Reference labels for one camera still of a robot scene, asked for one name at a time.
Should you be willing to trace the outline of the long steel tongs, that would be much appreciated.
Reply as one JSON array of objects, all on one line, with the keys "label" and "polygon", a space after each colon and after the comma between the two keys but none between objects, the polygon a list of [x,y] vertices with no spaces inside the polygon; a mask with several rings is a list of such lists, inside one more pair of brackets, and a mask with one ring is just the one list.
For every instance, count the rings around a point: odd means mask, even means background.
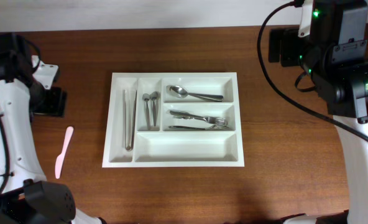
[{"label": "long steel tongs", "polygon": [[136,109],[137,109],[137,90],[134,93],[134,102],[129,112],[130,102],[128,99],[128,91],[123,90],[123,118],[124,118],[124,148],[126,151],[133,150],[134,134],[136,130]]}]

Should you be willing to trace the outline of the small steel tongs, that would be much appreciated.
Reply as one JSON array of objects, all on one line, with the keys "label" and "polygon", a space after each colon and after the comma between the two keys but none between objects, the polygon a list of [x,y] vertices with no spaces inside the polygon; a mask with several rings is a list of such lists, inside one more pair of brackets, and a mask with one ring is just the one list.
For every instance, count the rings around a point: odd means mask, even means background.
[{"label": "small steel tongs", "polygon": [[150,130],[150,110],[149,110],[149,100],[150,100],[150,95],[148,93],[144,93],[142,95],[142,100],[144,101],[144,105],[145,105],[145,121],[146,121],[146,125],[147,125],[147,130]]}]

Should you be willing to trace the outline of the dark handled steel fork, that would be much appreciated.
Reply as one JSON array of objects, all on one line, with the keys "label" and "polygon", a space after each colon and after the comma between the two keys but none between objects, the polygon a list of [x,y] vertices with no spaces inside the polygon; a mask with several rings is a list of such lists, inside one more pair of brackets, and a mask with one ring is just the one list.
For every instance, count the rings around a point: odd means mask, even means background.
[{"label": "dark handled steel fork", "polygon": [[191,113],[187,113],[184,111],[174,111],[174,110],[169,110],[168,114],[172,115],[172,116],[199,116],[199,115],[195,115],[195,114],[191,114]]}]

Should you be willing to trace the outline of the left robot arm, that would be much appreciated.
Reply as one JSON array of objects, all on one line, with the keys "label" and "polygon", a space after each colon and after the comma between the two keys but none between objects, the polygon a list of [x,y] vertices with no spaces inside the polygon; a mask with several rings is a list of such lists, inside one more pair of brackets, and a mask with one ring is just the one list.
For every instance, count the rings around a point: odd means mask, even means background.
[{"label": "left robot arm", "polygon": [[31,41],[0,34],[0,223],[103,222],[79,210],[66,185],[49,182],[37,157],[32,118],[64,115],[59,74]]}]

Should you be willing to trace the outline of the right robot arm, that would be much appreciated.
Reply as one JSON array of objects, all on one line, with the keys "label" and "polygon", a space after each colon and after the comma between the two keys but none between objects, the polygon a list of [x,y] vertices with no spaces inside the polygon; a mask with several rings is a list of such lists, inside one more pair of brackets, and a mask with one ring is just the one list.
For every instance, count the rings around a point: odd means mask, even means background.
[{"label": "right robot arm", "polygon": [[269,61],[299,66],[326,102],[321,119],[343,147],[350,206],[330,215],[299,214],[282,223],[368,223],[368,59],[366,1],[290,1],[302,9],[297,28],[272,29]]}]

